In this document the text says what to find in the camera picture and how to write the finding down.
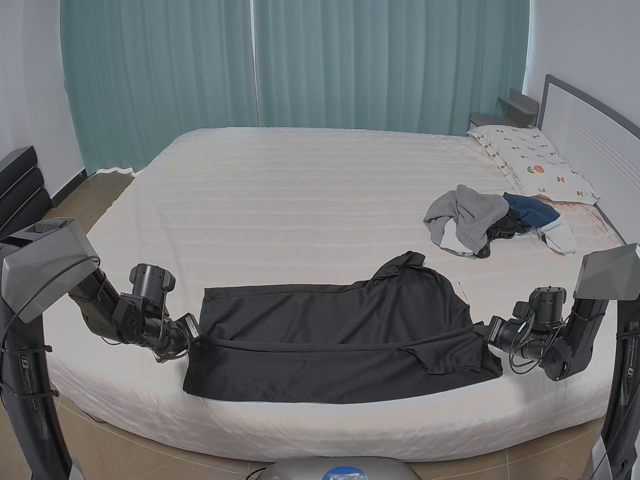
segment baseboard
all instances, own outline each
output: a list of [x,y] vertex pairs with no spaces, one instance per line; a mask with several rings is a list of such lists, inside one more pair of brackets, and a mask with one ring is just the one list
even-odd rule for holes
[[53,201],[53,208],[60,206],[60,203],[62,203],[62,201],[64,201],[71,192],[80,187],[80,184],[86,180],[86,178],[86,169],[82,169],[82,172],[78,172],[78,174],[76,174],[69,183],[60,188],[58,193],[51,198]]

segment fitted sheet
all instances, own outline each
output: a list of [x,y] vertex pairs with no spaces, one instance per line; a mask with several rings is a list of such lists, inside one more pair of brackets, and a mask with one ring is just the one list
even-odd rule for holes
[[[204,129],[167,147],[89,233],[117,290],[139,262],[171,270],[173,318],[198,314],[204,288],[350,284],[414,250],[448,277],[474,321],[508,317],[533,288],[571,294],[583,254],[619,239],[593,207],[554,204],[578,251],[566,258],[533,233],[492,242],[488,259],[432,244],[428,206],[459,183],[510,185],[475,140],[335,129]],[[572,299],[564,306],[569,313]],[[587,370],[562,382],[541,369],[427,396],[365,404],[214,401],[182,391],[187,358],[108,346],[67,297],[44,313],[49,369],[80,408],[157,441],[230,458],[380,455],[406,461],[474,456],[600,417],[615,350],[611,303]]]

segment gray sweater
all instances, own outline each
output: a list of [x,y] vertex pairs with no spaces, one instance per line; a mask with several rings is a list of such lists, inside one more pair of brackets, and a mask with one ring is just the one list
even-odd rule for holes
[[480,194],[465,185],[438,197],[424,216],[424,224],[431,231],[431,241],[440,246],[444,226],[449,219],[456,221],[456,236],[474,254],[486,245],[486,231],[507,215],[509,203],[504,197]]

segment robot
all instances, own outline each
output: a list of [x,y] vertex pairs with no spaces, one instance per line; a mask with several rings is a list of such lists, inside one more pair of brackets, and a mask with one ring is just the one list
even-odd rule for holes
[[[165,300],[175,277],[155,265],[131,270],[131,293],[118,294],[100,258],[73,219],[37,222],[0,239],[0,387],[32,480],[84,480],[60,430],[49,384],[42,313],[68,294],[91,332],[105,340],[149,348],[158,363],[187,355],[201,331],[194,315],[173,321]],[[513,318],[476,325],[489,345],[509,354],[509,366],[540,366],[561,381],[583,371],[609,300],[618,301],[616,363],[604,427],[582,480],[640,480],[640,245],[588,254],[574,303],[562,319],[566,290],[544,287],[519,301]],[[516,364],[519,358],[525,363]],[[260,480],[417,480],[406,464],[377,457],[308,458],[276,463]]]

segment white headboard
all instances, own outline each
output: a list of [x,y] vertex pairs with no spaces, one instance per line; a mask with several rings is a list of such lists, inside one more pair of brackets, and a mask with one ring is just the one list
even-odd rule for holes
[[538,128],[599,194],[596,207],[626,243],[640,243],[640,127],[547,75]]

